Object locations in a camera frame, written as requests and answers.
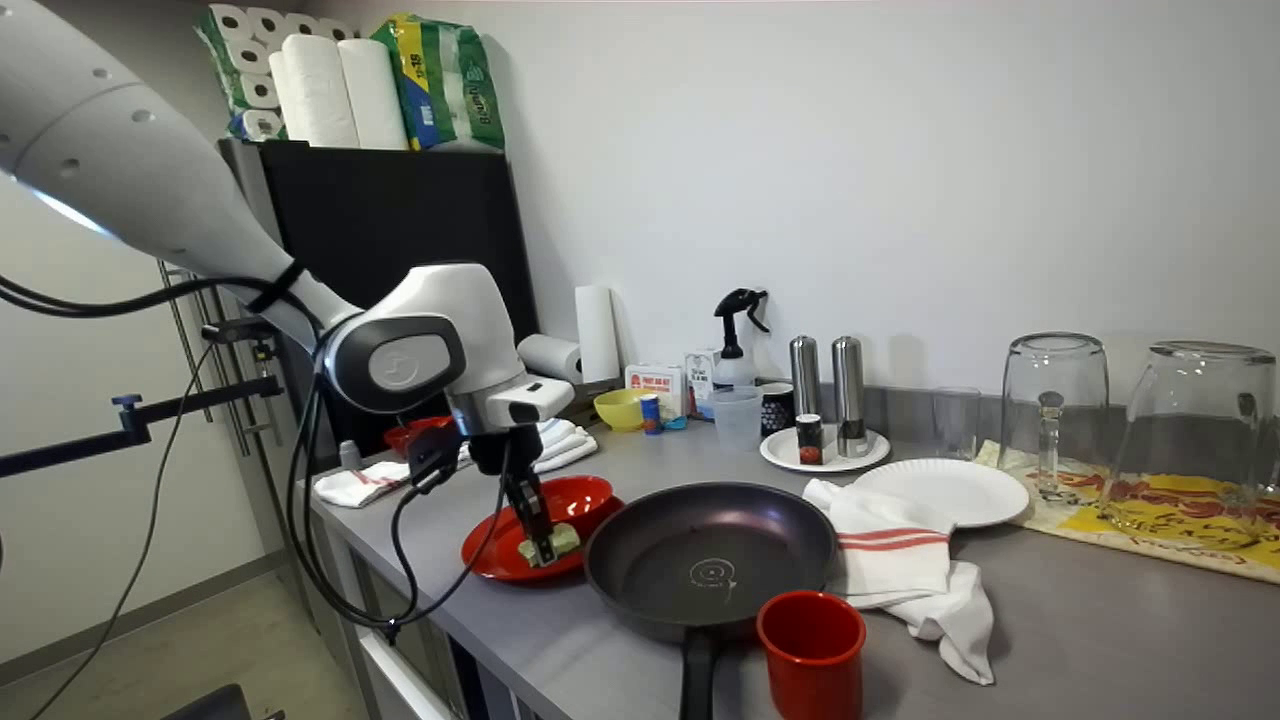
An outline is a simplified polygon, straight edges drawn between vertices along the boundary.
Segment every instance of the white plate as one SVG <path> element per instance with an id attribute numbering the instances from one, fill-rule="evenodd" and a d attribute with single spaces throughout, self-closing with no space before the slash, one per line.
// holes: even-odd
<path id="1" fill-rule="evenodd" d="M 967 462 L 900 462 L 872 470 L 857 487 L 900 497 L 956 529 L 1009 525 L 1034 499 L 1018 477 Z"/>
<path id="2" fill-rule="evenodd" d="M 868 432 L 872 449 L 864 455 L 836 455 L 831 435 L 836 435 L 836 424 L 826 424 L 826 465 L 799 465 L 798 428 L 782 428 L 782 432 L 764 435 L 761 455 L 777 470 L 808 472 L 808 477 L 862 472 L 862 470 L 872 470 L 889 455 L 889 440 L 875 432 Z"/>

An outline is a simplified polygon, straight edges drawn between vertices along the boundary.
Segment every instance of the white wall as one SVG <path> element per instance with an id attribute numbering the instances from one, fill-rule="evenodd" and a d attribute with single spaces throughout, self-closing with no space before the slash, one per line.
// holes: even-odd
<path id="1" fill-rule="evenodd" d="M 51 8 L 128 59 L 207 135 L 225 128 L 187 0 Z M 0 274 L 51 296 L 122 301 L 162 286 L 149 256 L 62 222 L 10 175 L 0 175 L 0 239 Z M 167 401 L 187 386 L 167 310 L 71 325 L 0 303 L 0 368 L 4 455 L 122 428 L 107 410 L 122 392 Z M 146 540 L 167 424 L 152 432 L 149 449 L 0 482 L 0 664 L 107 620 Z M 216 424 L 187 417 L 134 608 L 260 559 L 268 547 L 276 536 L 255 525 L 229 417 Z"/>
<path id="2" fill-rule="evenodd" d="M 542 314 L 613 286 L 628 355 L 764 286 L 774 351 L 857 333 L 872 386 L 1000 389 L 1018 333 L 1280 351 L 1271 0 L 311 0 L 494 41 Z"/>

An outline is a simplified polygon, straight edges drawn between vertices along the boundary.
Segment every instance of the drinking glass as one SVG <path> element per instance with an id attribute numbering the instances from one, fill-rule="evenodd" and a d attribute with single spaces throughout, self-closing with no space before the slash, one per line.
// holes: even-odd
<path id="1" fill-rule="evenodd" d="M 1182 525 L 1182 536 L 1202 544 L 1257 544 L 1257 499 L 1271 487 L 1264 451 L 1271 389 L 1271 351 L 1212 341 L 1154 344 L 1148 371 L 1126 412 L 1103 520 L 1121 533 L 1173 533 L 1139 529 L 1126 511 L 1139 506 L 1148 509 L 1146 525 Z"/>
<path id="2" fill-rule="evenodd" d="M 1084 477 L 1074 465 L 1107 465 L 1107 401 L 1107 351 L 1097 338 L 1018 338 L 1000 389 L 1000 470 L 1034 482 L 1043 506 L 1082 506 Z"/>

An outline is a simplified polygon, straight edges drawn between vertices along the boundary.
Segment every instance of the red plate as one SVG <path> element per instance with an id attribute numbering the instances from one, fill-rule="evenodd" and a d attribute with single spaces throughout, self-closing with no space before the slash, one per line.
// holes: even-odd
<path id="1" fill-rule="evenodd" d="M 552 520 L 573 525 L 576 536 L 583 540 L 576 553 L 560 556 L 556 566 L 527 570 L 520 556 L 525 529 L 516 511 L 505 509 L 470 533 L 459 559 L 470 566 L 487 540 L 484 556 L 476 559 L 476 578 L 484 582 L 496 582 L 496 583 L 576 582 L 583 573 L 592 533 L 624 506 L 613 497 L 613 485 L 606 477 L 544 482 L 544 499 Z"/>

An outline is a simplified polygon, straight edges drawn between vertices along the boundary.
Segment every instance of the frying pan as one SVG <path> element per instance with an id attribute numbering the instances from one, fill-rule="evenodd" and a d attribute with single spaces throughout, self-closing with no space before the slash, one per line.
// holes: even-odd
<path id="1" fill-rule="evenodd" d="M 589 582 L 653 640 L 686 646 L 680 720 L 713 718 L 715 647 L 754 636 L 768 598 L 836 587 L 836 529 L 808 499 L 761 485 L 653 494 L 589 544 Z"/>

